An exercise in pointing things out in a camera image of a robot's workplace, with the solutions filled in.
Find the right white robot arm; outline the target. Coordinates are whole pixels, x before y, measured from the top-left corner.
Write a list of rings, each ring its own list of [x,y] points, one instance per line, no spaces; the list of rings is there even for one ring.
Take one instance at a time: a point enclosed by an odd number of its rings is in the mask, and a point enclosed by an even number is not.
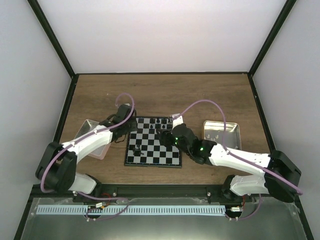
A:
[[[247,176],[229,175],[226,178],[222,195],[229,202],[243,195],[265,194],[292,203],[301,194],[298,189],[301,171],[279,150],[253,153],[228,148],[198,138],[184,123],[170,130],[158,129],[156,133],[161,145],[177,147],[197,164],[246,172]]]

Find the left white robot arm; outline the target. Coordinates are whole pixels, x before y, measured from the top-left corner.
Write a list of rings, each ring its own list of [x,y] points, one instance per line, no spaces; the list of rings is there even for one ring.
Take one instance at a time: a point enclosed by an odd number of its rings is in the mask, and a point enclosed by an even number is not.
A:
[[[87,133],[65,143],[49,143],[35,171],[41,190],[44,193],[82,192],[89,201],[97,202],[102,196],[98,181],[87,174],[77,173],[77,164],[100,147],[136,130],[136,115],[133,106],[122,104],[117,113],[108,116]]]

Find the pile of white chess pieces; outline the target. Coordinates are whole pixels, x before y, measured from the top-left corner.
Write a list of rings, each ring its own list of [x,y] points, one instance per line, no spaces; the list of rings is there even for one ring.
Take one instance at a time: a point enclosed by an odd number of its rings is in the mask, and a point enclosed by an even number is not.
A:
[[[219,139],[219,135],[218,134],[208,134],[205,136],[206,140],[210,140],[210,141],[216,141],[217,139]]]

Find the black and white chessboard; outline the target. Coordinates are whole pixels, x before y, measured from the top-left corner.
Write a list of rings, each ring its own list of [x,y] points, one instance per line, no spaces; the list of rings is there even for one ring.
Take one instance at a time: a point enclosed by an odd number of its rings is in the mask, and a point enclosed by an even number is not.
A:
[[[150,124],[150,119],[154,119],[155,123]],[[181,168],[182,156],[175,146],[165,147],[160,145],[157,130],[162,129],[162,119],[167,119],[166,129],[172,129],[172,121],[169,117],[162,116],[138,116],[137,130],[132,131],[127,136],[126,153],[124,165],[127,167],[162,167],[162,168]],[[136,145],[140,145],[144,155],[134,156],[133,149]]]

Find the pink plastic tray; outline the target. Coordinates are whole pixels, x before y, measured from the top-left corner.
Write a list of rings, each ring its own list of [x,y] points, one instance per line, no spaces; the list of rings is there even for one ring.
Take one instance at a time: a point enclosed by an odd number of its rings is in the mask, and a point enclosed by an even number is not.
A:
[[[77,160],[86,156],[102,160],[112,142],[113,133],[98,121],[86,119],[76,135]]]

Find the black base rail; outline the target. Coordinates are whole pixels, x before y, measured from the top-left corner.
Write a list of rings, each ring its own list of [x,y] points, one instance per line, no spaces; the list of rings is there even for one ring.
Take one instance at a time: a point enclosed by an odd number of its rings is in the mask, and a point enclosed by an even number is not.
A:
[[[102,184],[99,192],[93,194],[101,202],[105,198],[197,198],[210,203],[249,202],[250,196],[228,196],[222,191],[221,184]]]

